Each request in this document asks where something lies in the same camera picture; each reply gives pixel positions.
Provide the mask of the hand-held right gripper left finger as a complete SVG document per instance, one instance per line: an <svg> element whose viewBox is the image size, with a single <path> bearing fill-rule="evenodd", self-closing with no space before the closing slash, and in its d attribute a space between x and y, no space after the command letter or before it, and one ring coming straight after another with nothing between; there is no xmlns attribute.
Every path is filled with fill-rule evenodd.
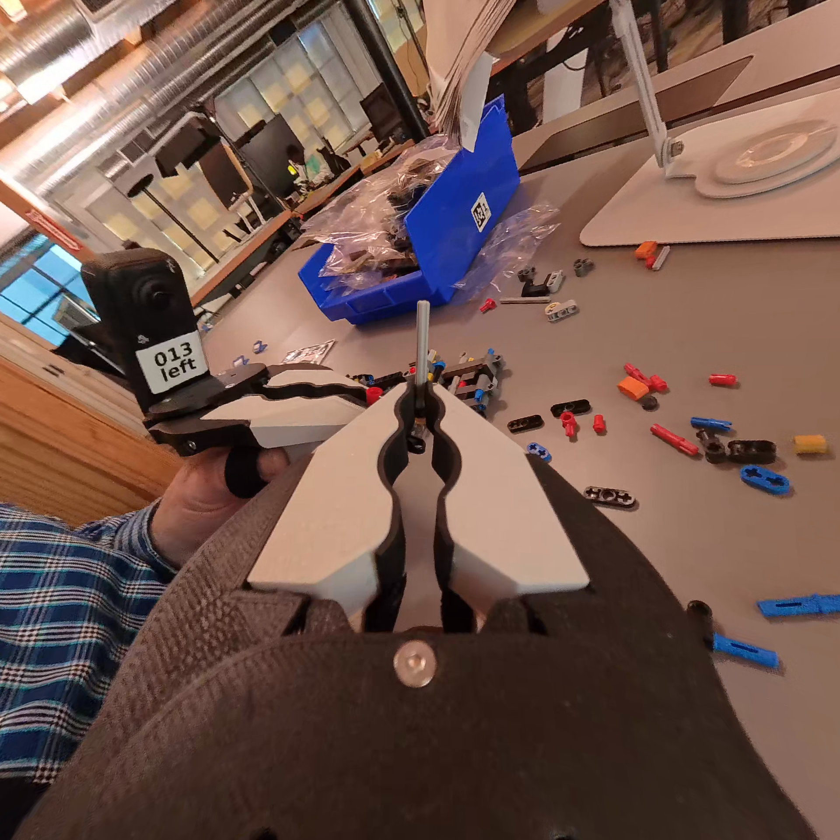
<svg viewBox="0 0 840 840"><path fill-rule="evenodd" d="M402 383L314 450L248 574L255 591L338 603L390 633L406 588L396 478L408 465L414 386Z"/></svg>

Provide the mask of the large lego technic chassis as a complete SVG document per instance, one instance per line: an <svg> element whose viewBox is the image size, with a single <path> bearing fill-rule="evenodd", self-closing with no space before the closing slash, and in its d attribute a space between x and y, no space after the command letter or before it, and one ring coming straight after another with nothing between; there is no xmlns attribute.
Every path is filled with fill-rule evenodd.
<svg viewBox="0 0 840 840"><path fill-rule="evenodd" d="M462 353L457 362L447 364L436 350L427 351L427 381L465 403L479 415L486 415L490 398L497 389L499 376L505 362L502 356L489 349L479 357ZM404 371L381 376L355 374L349 376L353 386L369 390L379 388L384 394L404 382L415 379L417 363L412 362Z"/></svg>

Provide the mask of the long grey lego axle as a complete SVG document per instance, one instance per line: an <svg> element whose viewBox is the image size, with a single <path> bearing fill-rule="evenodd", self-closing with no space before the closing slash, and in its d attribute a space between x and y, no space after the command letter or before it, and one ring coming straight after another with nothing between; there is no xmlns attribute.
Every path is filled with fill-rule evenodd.
<svg viewBox="0 0 840 840"><path fill-rule="evenodd" d="M431 304L420 300L416 304L416 363L415 385L419 390L427 382L428 376L428 334Z"/></svg>

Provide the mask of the silver ventilation duct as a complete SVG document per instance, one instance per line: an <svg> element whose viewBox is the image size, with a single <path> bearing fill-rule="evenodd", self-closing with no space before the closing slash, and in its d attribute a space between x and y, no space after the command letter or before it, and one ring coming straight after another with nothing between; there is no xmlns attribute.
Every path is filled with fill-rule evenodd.
<svg viewBox="0 0 840 840"><path fill-rule="evenodd" d="M2 78L28 103L63 85L142 26L133 2L49 2L2 34Z"/></svg>

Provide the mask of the black computer monitor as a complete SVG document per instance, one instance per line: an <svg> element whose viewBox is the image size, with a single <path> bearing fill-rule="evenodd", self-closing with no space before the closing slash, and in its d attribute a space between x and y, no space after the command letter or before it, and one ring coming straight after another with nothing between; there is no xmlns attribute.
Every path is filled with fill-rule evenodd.
<svg viewBox="0 0 840 840"><path fill-rule="evenodd" d="M403 119L384 83L380 83L362 98L360 106L371 124L371 131L378 144L391 140L399 144L410 139Z"/></svg>
<svg viewBox="0 0 840 840"><path fill-rule="evenodd" d="M273 196L287 198L295 192L304 147L283 116L258 121L234 147Z"/></svg>

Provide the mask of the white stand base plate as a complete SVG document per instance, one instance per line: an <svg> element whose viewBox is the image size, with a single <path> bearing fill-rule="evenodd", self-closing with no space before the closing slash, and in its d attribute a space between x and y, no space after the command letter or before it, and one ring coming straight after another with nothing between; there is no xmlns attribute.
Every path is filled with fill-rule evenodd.
<svg viewBox="0 0 840 840"><path fill-rule="evenodd" d="M684 144L649 157L581 231L585 246L838 238L838 2L654 82Z"/></svg>

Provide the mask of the blue lego pin black end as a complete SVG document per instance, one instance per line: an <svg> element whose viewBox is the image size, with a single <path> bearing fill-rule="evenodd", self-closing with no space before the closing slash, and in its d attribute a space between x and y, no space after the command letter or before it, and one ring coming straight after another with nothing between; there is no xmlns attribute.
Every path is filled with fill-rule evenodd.
<svg viewBox="0 0 840 840"><path fill-rule="evenodd" d="M686 606L686 614L697 630L701 642L710 652L737 658L765 669L777 670L780 667L779 656L774 651L720 634L711 607L705 602L690 601Z"/></svg>

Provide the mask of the black floor lamp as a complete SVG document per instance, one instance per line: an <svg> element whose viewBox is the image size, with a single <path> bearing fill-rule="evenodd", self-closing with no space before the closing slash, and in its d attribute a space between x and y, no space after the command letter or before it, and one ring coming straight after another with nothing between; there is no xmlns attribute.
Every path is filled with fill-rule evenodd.
<svg viewBox="0 0 840 840"><path fill-rule="evenodd" d="M151 185L154 181L152 174L142 176L136 183L134 183L128 190L127 197L134 199L140 194L145 195L153 205L157 206L162 213L171 219L173 224L181 229L181 231L192 240L192 242L204 252L204 254L213 261L214 264L219 265L220 259L207 247L202 240L200 240L184 223L173 214L173 212L163 204L151 191Z"/></svg>

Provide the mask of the black and grey lego bracket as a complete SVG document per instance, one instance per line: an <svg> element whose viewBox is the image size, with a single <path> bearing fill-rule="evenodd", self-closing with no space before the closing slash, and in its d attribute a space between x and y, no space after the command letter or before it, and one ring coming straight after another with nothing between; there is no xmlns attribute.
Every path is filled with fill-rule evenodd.
<svg viewBox="0 0 840 840"><path fill-rule="evenodd" d="M565 274L561 269L555 270L539 281L536 267L525 266L518 271L517 279L522 284L521 298L549 298L560 291L565 281Z"/></svg>

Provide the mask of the black studio light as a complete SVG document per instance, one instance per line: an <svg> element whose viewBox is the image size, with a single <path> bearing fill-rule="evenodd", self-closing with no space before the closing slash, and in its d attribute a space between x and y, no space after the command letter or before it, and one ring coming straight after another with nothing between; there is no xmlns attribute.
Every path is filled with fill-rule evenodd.
<svg viewBox="0 0 840 840"><path fill-rule="evenodd" d="M186 114L175 128L154 153L158 172L164 179L177 176L180 165L191 168L223 138L216 124L200 113Z"/></svg>

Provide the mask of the long red lego pin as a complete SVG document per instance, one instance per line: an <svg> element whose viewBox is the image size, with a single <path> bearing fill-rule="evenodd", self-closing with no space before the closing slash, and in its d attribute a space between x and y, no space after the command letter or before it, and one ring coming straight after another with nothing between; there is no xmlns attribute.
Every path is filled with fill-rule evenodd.
<svg viewBox="0 0 840 840"><path fill-rule="evenodd" d="M689 440L671 432L666 427L659 424L653 424L650 427L650 432L657 439L663 441L668 446L678 450L684 455L694 458L700 453L699 447L696 444L692 444Z"/></svg>

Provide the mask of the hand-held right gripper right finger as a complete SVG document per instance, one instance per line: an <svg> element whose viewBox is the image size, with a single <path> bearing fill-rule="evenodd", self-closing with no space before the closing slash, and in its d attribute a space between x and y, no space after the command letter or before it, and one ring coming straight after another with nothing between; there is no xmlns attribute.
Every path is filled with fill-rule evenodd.
<svg viewBox="0 0 840 840"><path fill-rule="evenodd" d="M447 633L473 633L478 616L524 595L590 583L540 477L559 475L441 385L427 384L436 504L434 567Z"/></svg>

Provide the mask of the instruction booklet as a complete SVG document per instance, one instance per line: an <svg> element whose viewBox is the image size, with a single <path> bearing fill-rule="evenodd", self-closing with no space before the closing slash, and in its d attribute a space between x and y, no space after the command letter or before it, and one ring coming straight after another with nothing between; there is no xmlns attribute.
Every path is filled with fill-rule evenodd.
<svg viewBox="0 0 840 840"><path fill-rule="evenodd" d="M432 122L473 152L494 57L488 45L513 1L425 1L427 73Z"/></svg>

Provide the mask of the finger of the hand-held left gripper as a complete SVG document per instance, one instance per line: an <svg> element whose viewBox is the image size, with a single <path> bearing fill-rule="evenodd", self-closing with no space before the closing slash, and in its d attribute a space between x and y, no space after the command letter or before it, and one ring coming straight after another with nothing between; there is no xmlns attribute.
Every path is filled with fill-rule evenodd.
<svg viewBox="0 0 840 840"><path fill-rule="evenodd" d="M295 459L331 438L365 410L365 406L341 395L293 396L283 400L246 395L214 408L201 418L201 423L245 424L259 446L285 448Z"/></svg>
<svg viewBox="0 0 840 840"><path fill-rule="evenodd" d="M344 374L321 367L284 369L275 373L262 388L263 396L270 400L340 396L358 403L365 403L366 392L367 388L361 383Z"/></svg>

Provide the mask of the long blue lego pin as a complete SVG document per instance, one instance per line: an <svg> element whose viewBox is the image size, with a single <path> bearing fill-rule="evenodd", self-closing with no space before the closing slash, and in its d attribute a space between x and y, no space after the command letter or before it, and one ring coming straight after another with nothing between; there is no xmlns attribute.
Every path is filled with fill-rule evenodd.
<svg viewBox="0 0 840 840"><path fill-rule="evenodd" d="M768 619L832 616L839 614L839 594L793 596L756 602L759 612Z"/></svg>

